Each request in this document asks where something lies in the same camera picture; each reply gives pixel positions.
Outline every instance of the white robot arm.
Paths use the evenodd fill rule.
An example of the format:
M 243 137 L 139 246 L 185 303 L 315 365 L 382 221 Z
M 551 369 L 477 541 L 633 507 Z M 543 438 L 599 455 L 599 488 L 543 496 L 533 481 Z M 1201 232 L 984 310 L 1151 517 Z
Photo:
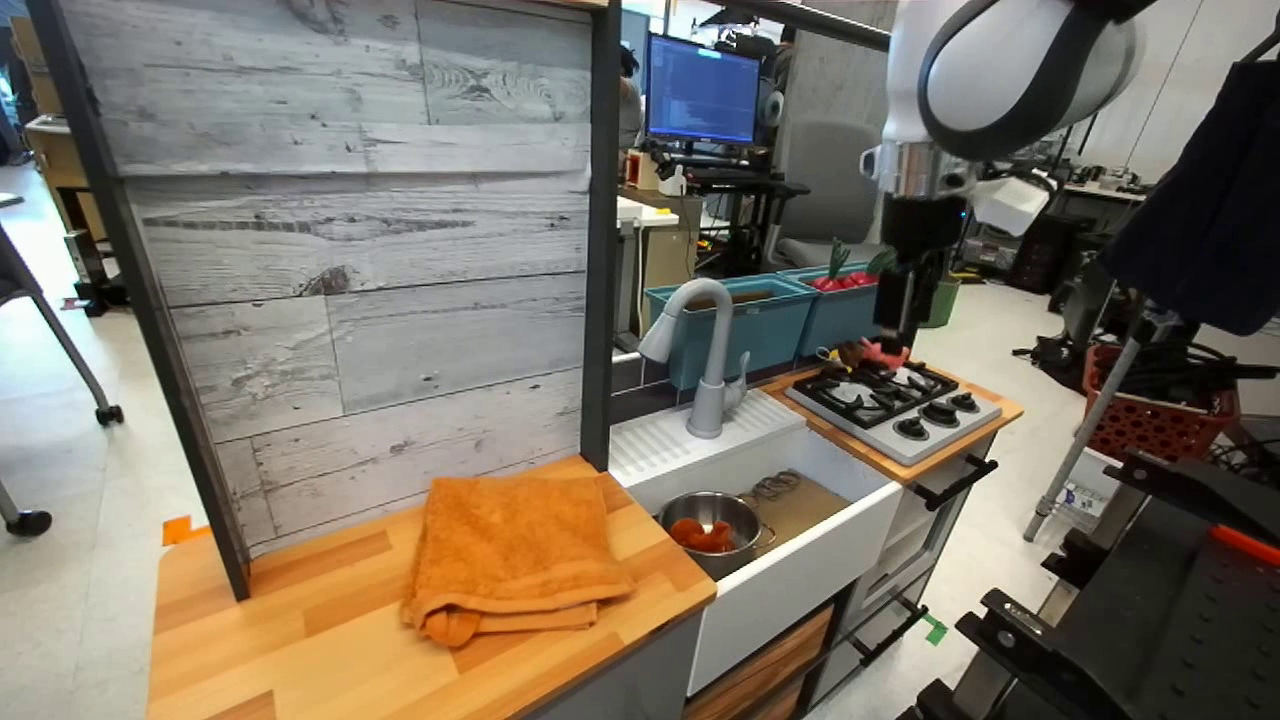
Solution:
M 887 42 L 887 196 L 937 196 L 941 154 L 999 160 L 1102 112 L 1138 69 L 1151 0 L 899 0 Z

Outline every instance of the wooden countertop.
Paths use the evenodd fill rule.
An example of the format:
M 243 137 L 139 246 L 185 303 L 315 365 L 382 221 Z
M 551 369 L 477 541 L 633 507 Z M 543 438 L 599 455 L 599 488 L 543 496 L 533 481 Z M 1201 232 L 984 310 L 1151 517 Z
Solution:
M 899 484 L 925 481 L 928 472 L 937 472 L 937 469 L 950 463 L 952 455 L 962 455 L 962 453 L 991 440 L 999 430 L 1007 430 L 1011 422 L 1024 416 L 1024 407 L 1019 407 L 1017 399 L 996 396 L 996 393 L 989 393 L 989 387 L 982 387 L 982 385 L 965 385 L 962 378 L 952 378 L 952 371 L 943 371 L 943 369 L 933 369 L 933 371 L 941 371 L 941 378 L 952 378 L 952 381 L 958 381 L 962 387 L 970 387 L 973 396 L 984 396 L 989 404 L 996 404 L 996 407 L 999 407 L 999 422 L 989 425 L 989 430 L 982 430 L 982 433 L 973 433 L 973 438 L 962 438 L 958 443 L 941 447 L 941 453 L 928 455 L 925 463 L 897 463 L 892 455 L 882 455 L 873 443 L 841 433 L 833 422 L 800 407 L 800 404 L 789 396 L 789 387 L 794 387 L 797 381 L 814 378 L 814 371 L 815 371 L 815 369 L 777 371 L 777 378 L 769 378 L 759 387 L 764 387 L 769 396 L 777 396 L 782 404 L 797 407 L 797 412 L 807 422 L 807 430 L 815 430 L 820 438 L 828 438 L 833 443 L 841 443 L 844 453 L 861 455 L 866 463 L 873 463 L 878 472 L 885 472 L 885 475 L 892 475 L 892 481 L 899 481 Z
M 550 472 L 594 472 L 555 460 Z M 399 627 L 420 507 L 264 556 L 236 606 L 213 541 L 161 560 L 150 718 L 516 718 L 646 636 L 695 611 L 716 583 L 609 484 L 609 541 L 637 575 L 585 632 L 482 636 L 446 654 Z

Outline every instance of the monitor screen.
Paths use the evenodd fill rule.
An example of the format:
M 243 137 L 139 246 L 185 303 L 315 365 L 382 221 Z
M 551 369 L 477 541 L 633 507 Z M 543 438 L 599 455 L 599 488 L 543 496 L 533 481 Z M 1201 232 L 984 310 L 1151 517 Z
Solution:
M 674 35 L 648 35 L 648 137 L 655 140 L 757 140 L 759 65 Z

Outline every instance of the concrete floor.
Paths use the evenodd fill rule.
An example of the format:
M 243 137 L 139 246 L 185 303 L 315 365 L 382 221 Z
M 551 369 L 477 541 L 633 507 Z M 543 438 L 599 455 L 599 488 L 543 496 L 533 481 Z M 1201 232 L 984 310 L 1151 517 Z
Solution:
M 75 271 L 39 177 L 33 169 L 0 169 L 0 190 L 28 196 L 16 210 L 0 210 L 0 226 L 45 280 L 54 303 L 66 303 Z M 108 396 L 126 404 L 130 425 L 95 430 L 82 378 L 28 301 L 0 310 L 0 481 L 21 505 L 55 517 L 55 528 L 33 546 L 0 533 L 0 649 L 10 654 L 0 720 L 134 720 L 145 718 L 150 695 L 161 525 L 169 517 L 200 521 L 200 505 L 134 317 L 85 321 L 75 303 L 66 303 L 59 321 Z M 1060 321 L 1043 312 L 1043 295 L 973 286 L 962 292 L 952 325 L 919 335 L 925 361 L 1030 407 L 996 440 L 999 472 L 973 493 L 925 597 L 950 627 L 996 583 L 1024 606 L 1040 606 L 1047 592 L 1040 556 L 1073 525 L 1073 517 L 1056 517 L 1040 546 L 1019 541 L 1082 422 L 1082 396 L 1007 358 L 1053 332 L 1060 332 Z M 1280 365 L 1276 329 L 1253 342 L 1216 332 L 1206 332 L 1206 342 L 1244 361 Z M 1244 387 L 1244 407 L 1280 412 L 1280 385 Z M 928 644 L 919 626 L 814 718 L 897 718 L 928 680 L 958 680 L 970 658 L 973 649 L 958 632 Z

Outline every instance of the white wall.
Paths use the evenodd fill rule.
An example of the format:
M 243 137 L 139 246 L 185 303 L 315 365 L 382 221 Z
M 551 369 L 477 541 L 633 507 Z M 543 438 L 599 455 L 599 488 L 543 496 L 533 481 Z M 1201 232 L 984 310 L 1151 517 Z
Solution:
M 1276 13 L 1280 0 L 1160 0 L 1138 18 L 1141 73 L 1102 112 L 1086 160 L 1160 181 L 1213 107 L 1227 69 L 1276 29 Z

